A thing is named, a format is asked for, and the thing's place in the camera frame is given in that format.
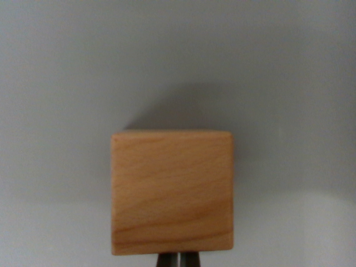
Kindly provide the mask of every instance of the white backdrop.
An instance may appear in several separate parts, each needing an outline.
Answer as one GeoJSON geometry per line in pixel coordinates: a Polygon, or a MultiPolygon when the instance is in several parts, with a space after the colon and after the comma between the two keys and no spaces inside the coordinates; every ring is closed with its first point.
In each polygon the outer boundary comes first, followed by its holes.
{"type": "Polygon", "coordinates": [[[110,135],[236,139],[235,246],[202,266],[356,263],[355,1],[2,1],[0,266],[112,256],[110,135]]]}

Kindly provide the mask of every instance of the gray wall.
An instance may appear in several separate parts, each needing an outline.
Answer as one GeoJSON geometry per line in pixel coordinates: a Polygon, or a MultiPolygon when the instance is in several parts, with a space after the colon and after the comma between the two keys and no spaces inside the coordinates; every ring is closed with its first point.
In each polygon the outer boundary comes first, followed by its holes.
{"type": "Polygon", "coordinates": [[[356,263],[356,2],[2,1],[0,265],[111,256],[110,135],[236,139],[235,247],[208,266],[356,263]]]}

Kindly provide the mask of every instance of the wood grain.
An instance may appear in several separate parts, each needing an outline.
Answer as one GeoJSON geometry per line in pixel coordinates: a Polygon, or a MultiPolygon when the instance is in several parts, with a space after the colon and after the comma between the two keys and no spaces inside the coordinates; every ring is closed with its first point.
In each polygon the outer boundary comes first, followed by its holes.
{"type": "Polygon", "coordinates": [[[233,246],[233,137],[125,131],[111,138],[114,255],[233,246]]]}

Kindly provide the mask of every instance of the wooden block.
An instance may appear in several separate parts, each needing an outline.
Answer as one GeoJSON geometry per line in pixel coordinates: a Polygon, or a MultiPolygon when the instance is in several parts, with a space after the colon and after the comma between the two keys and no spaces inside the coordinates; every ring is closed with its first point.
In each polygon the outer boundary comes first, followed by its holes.
{"type": "Polygon", "coordinates": [[[112,254],[231,249],[233,161],[229,132],[113,135],[112,254]]]}

